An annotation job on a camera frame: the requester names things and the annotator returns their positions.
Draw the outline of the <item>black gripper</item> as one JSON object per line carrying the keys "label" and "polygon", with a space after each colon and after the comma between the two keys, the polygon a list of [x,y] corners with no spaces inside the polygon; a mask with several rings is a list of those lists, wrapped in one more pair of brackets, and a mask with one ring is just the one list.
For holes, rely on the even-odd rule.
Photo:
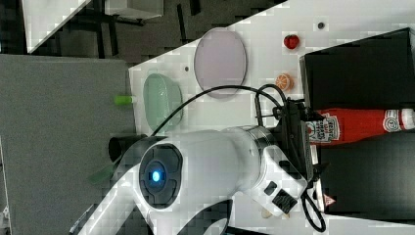
{"label": "black gripper", "polygon": [[306,123],[322,121],[325,118],[304,104],[302,99],[288,98],[282,108],[274,108],[273,113],[279,119],[275,128],[277,142],[283,150],[292,168],[311,186],[319,178],[326,164],[312,162],[311,144]]}

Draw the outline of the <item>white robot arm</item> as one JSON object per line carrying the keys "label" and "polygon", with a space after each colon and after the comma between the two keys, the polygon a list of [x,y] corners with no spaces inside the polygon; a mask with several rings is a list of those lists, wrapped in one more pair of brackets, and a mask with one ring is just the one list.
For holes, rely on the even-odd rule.
{"label": "white robot arm", "polygon": [[109,191],[70,235],[116,235],[134,210],[153,235],[223,235],[241,192],[274,216],[307,200],[313,177],[306,125],[322,115],[287,100],[261,124],[152,136],[132,144]]}

